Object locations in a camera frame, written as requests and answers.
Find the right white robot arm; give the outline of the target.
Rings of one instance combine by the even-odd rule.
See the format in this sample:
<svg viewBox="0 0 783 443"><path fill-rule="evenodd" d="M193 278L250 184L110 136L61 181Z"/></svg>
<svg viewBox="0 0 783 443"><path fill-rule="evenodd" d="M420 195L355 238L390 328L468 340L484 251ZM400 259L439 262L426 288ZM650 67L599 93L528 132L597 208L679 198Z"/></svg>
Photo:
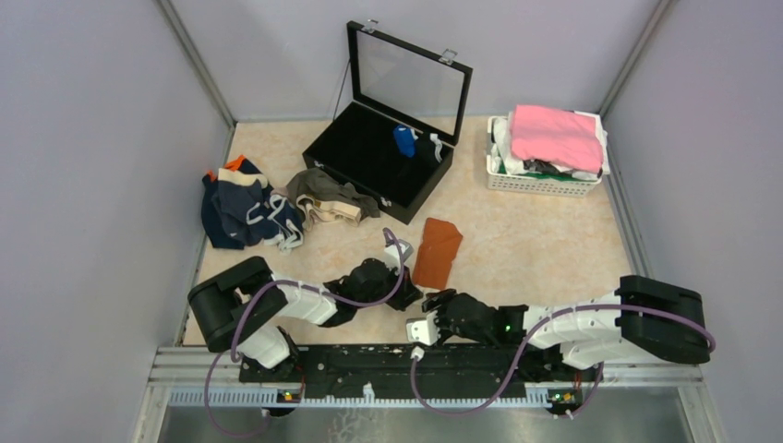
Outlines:
<svg viewBox="0 0 783 443"><path fill-rule="evenodd" d="M699 293L638 275L621 277L613 292L571 305L494 307L450 289L429 294L422 311L422 318L406 324L410 342L433 346L458 337L493 347L533 347L544 351L542 369L554 380L646 355L701 365L716 349Z"/></svg>

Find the orange underwear white waistband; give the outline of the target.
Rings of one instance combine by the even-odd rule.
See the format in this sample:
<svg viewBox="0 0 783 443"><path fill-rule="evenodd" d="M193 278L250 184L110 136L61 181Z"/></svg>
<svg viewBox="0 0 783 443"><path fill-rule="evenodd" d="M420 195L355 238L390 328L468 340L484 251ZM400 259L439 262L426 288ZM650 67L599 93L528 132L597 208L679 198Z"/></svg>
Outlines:
<svg viewBox="0 0 783 443"><path fill-rule="evenodd" d="M427 218L416 256L413 282L418 286L444 290L463 238L453 223Z"/></svg>

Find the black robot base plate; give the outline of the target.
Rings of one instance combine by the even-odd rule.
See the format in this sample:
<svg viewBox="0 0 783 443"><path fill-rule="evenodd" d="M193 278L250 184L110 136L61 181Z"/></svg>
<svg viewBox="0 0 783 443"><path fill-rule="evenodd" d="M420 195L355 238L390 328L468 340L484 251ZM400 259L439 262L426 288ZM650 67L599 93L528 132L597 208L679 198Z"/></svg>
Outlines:
<svg viewBox="0 0 783 443"><path fill-rule="evenodd" d="M308 399L358 398L370 385L382 400L414 398L410 377L426 400L486 399L500 388L507 373L510 382L504 398L521 398L528 383L564 382L572 387L596 379L594 368L579 370L560 361L559 350L525 349L518 363L512 359L516 346L494 348L481 344L448 343L429 348L415 371L412 345L351 344L301 347L291 362L264 369L244 359L239 373L242 383L263 387L291 384L303 387Z"/></svg>

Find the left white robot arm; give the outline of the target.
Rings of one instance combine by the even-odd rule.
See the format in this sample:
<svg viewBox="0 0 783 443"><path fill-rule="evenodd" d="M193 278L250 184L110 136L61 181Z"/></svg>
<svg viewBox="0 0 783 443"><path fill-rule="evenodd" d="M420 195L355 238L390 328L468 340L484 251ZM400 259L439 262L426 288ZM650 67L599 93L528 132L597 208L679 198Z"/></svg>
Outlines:
<svg viewBox="0 0 783 443"><path fill-rule="evenodd" d="M274 273L263 257L250 257L193 287L187 301L210 352L244 356L280 382L295 372L295 345L273 318L334 328L361 308L385 304L404 311L422 297L407 267L376 258L339 279L309 285Z"/></svg>

